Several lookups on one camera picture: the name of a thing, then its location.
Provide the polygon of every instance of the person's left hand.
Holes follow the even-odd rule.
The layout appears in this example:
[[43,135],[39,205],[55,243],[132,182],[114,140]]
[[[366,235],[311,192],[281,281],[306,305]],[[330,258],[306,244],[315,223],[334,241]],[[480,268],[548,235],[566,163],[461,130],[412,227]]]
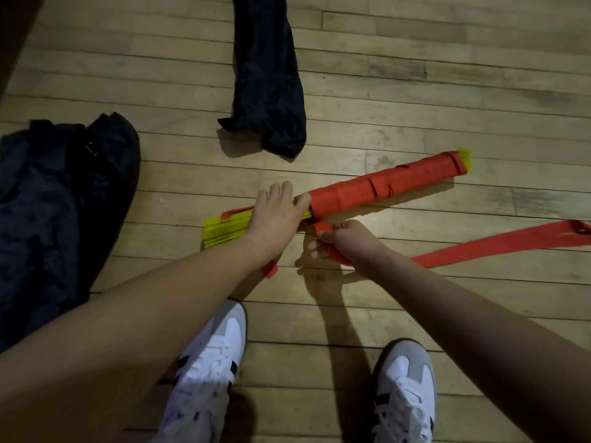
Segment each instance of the person's left hand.
[[304,193],[293,203],[294,187],[291,182],[271,185],[269,192],[262,190],[245,235],[261,249],[265,261],[281,254],[290,243],[312,198]]

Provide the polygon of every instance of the person's right arm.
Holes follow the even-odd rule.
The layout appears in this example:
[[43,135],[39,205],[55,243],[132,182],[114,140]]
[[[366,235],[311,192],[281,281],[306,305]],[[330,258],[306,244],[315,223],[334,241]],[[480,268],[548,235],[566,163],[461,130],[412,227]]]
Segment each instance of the person's right arm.
[[591,441],[591,353],[394,252],[358,221],[333,228],[312,256],[335,245],[531,439]]

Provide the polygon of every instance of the rolled bundle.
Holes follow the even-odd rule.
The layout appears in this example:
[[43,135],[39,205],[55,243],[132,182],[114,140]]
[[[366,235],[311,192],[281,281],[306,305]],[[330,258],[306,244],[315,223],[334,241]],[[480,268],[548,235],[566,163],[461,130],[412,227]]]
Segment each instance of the rolled bundle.
[[[461,149],[318,188],[310,191],[312,203],[310,211],[306,212],[303,219],[322,221],[329,214],[425,188],[464,175],[469,170],[470,152]],[[223,244],[245,234],[252,208],[226,211],[220,217],[207,219],[202,234],[205,248]]]

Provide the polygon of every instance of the forearm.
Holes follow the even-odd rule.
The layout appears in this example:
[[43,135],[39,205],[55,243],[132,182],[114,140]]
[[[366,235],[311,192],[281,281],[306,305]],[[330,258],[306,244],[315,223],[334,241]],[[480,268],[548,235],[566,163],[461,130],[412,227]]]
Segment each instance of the forearm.
[[175,261],[6,351],[0,434],[11,440],[16,430],[14,441],[86,442],[121,425],[236,285],[263,263],[255,249],[241,238]]
[[591,441],[587,351],[395,252],[368,270],[532,439]]

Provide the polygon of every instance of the shoe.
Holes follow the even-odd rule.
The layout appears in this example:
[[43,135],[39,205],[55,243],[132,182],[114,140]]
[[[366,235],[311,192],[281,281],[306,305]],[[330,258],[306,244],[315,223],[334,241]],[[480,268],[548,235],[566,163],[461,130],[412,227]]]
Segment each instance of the shoe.
[[411,339],[390,342],[373,382],[374,443],[431,443],[437,393],[427,350]]
[[229,394],[247,342],[240,303],[225,300],[183,351],[176,383],[152,443],[217,443]]

